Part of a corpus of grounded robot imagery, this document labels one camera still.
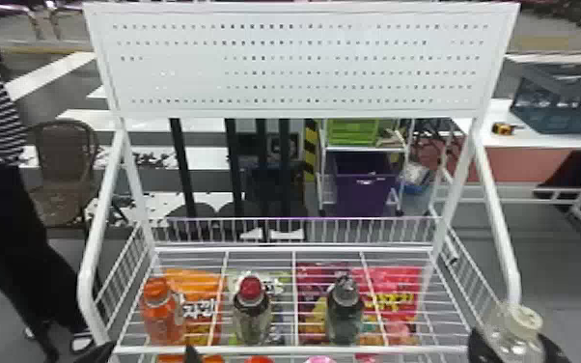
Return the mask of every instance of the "orange snack bag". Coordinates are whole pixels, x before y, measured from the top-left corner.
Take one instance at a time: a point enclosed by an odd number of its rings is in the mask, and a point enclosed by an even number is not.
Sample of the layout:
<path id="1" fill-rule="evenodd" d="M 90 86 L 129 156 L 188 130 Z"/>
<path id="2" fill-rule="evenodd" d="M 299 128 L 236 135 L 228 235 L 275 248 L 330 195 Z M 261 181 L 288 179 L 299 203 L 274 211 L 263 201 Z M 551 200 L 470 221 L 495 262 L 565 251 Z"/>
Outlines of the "orange snack bag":
<path id="1" fill-rule="evenodd" d="M 203 363 L 223 363 L 220 355 L 203 356 Z M 157 356 L 157 363 L 184 363 L 184 354 L 160 354 Z"/>
<path id="2" fill-rule="evenodd" d="M 221 276 L 216 273 L 182 268 L 167 268 L 164 275 L 171 289 L 180 296 L 181 314 L 186 326 L 185 343 L 206 346 L 216 312 L 212 345 L 218 344 L 221 335 L 221 311 L 223 301 L 219 292 Z"/>

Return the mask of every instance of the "red bottle cap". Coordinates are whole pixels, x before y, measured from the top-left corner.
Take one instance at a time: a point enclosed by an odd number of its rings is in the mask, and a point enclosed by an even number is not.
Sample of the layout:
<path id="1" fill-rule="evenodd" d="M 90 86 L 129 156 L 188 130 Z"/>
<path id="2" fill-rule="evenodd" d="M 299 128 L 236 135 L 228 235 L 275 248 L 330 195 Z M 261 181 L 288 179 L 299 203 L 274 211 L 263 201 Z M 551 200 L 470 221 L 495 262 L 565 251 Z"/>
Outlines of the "red bottle cap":
<path id="1" fill-rule="evenodd" d="M 262 294 L 262 282 L 255 276 L 248 276 L 241 281 L 238 295 L 246 301 L 253 301 Z"/>

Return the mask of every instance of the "perforated metal sign board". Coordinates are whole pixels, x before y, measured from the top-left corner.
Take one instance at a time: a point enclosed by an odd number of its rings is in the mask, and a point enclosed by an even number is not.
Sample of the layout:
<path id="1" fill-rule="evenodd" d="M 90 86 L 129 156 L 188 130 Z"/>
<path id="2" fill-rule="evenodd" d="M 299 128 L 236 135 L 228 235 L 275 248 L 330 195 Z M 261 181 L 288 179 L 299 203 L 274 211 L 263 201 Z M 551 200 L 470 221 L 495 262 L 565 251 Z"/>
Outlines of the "perforated metal sign board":
<path id="1" fill-rule="evenodd" d="M 85 5 L 123 116 L 476 116 L 510 3 Z"/>

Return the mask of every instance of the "wire basket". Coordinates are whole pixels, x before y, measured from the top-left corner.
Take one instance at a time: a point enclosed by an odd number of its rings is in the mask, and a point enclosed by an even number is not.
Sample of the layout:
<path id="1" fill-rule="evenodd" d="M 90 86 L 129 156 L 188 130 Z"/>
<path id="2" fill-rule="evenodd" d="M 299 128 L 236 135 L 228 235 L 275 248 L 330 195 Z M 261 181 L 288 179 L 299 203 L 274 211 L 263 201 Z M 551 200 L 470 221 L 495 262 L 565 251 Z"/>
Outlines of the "wire basket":
<path id="1" fill-rule="evenodd" d="M 141 291 L 147 279 L 171 269 L 204 271 L 220 277 L 213 291 L 214 301 L 207 306 L 190 308 L 193 315 L 211 317 L 204 322 L 203 333 L 192 333 L 194 342 L 205 354 L 220 354 L 224 360 L 239 361 L 251 354 L 268 354 L 289 360 L 310 355 L 329 354 L 337 361 L 361 359 L 373 353 L 376 361 L 457 362 L 465 359 L 465 345 L 470 326 L 481 324 L 496 303 L 495 294 L 477 265 L 450 230 L 450 244 L 459 259 L 447 259 L 450 247 L 436 263 L 430 258 L 431 239 L 438 217 L 404 218 L 168 218 L 152 221 L 155 234 L 154 253 L 136 227 L 117 254 L 108 272 L 96 304 L 104 316 L 112 339 L 118 340 L 115 353 L 124 359 L 153 359 L 158 354 L 183 354 L 183 346 L 155 346 L 146 333 L 139 310 Z M 342 347 L 306 343 L 311 333 L 305 329 L 298 290 L 298 267 L 306 264 L 338 264 L 358 270 L 366 282 L 373 309 L 366 311 L 373 322 L 373 332 L 365 333 L 374 345 Z M 384 309 L 405 300 L 383 299 L 374 291 L 372 277 L 379 267 L 412 268 L 419 271 L 413 285 L 414 304 L 408 310 L 410 340 L 397 344 Z M 273 346 L 230 345 L 232 303 L 228 284 L 242 270 L 283 274 L 283 292 L 273 299 L 273 329 L 283 337 L 283 344 Z"/>

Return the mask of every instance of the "plastic bottle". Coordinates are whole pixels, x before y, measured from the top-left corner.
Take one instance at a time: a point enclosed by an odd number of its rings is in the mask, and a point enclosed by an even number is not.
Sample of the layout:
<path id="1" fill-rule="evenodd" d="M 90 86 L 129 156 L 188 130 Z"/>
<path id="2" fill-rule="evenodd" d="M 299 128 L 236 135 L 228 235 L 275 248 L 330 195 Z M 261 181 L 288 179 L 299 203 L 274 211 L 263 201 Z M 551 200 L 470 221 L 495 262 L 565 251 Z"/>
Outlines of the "plastic bottle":
<path id="1" fill-rule="evenodd" d="M 484 339 L 504 363 L 543 363 L 539 339 L 542 318 L 521 305 L 496 307 L 484 326 Z"/>
<path id="2" fill-rule="evenodd" d="M 233 324 L 236 337 L 248 346 L 261 344 L 272 324 L 270 299 L 257 276 L 248 275 L 238 285 Z"/>
<path id="3" fill-rule="evenodd" d="M 152 277 L 147 281 L 140 300 L 140 309 L 152 344 L 184 344 L 184 319 L 165 278 Z"/>
<path id="4" fill-rule="evenodd" d="M 356 282 L 348 275 L 338 278 L 326 298 L 324 330 L 329 341 L 338 345 L 356 343 L 363 326 L 364 309 Z"/>

